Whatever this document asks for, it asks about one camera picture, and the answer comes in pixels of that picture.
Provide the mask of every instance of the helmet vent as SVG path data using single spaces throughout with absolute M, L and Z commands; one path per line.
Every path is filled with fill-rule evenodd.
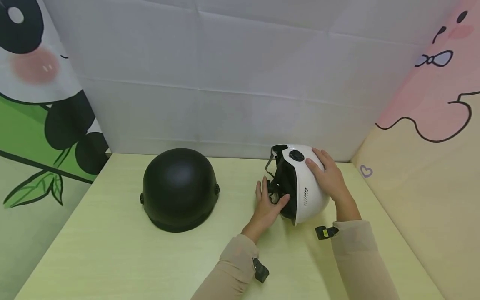
M 303 190 L 303 206 L 307 206 L 307 199 L 308 199 L 308 189 L 305 188 Z

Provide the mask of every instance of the pink cartoon wall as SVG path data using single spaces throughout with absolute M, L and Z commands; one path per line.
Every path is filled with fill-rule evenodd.
M 480 2 L 431 37 L 353 162 L 446 299 L 479 299 Z

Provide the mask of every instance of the adjustment knob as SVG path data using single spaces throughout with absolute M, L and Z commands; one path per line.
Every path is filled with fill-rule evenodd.
M 298 151 L 298 150 L 292 150 L 290 151 L 290 153 L 288 154 L 289 157 L 291 157 L 293 160 L 295 161 L 303 161 L 305 159 L 305 157 L 303 156 L 303 154 Z

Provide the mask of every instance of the pink blush cheek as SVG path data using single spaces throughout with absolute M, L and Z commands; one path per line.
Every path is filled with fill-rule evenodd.
M 474 28 L 472 25 L 461 25 L 455 28 L 454 30 L 452 30 L 449 33 L 448 38 L 451 38 L 451 39 L 466 38 L 472 34 L 473 30 Z
M 10 68 L 24 83 L 38 85 L 54 81 L 60 64 L 52 52 L 39 48 L 32 53 L 13 55 Z

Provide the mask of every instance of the left hand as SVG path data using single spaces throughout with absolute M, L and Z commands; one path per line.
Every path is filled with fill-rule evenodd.
M 256 244 L 260 236 L 275 222 L 282 208 L 287 205 L 290 200 L 290 195 L 284 195 L 278 200 L 277 204 L 273 204 L 270 201 L 270 195 L 267 189 L 267 177 L 265 176 L 262 184 L 260 184 L 260 181 L 257 182 L 255 194 L 257 196 L 257 207 L 250 222 L 248 222 L 241 233 Z

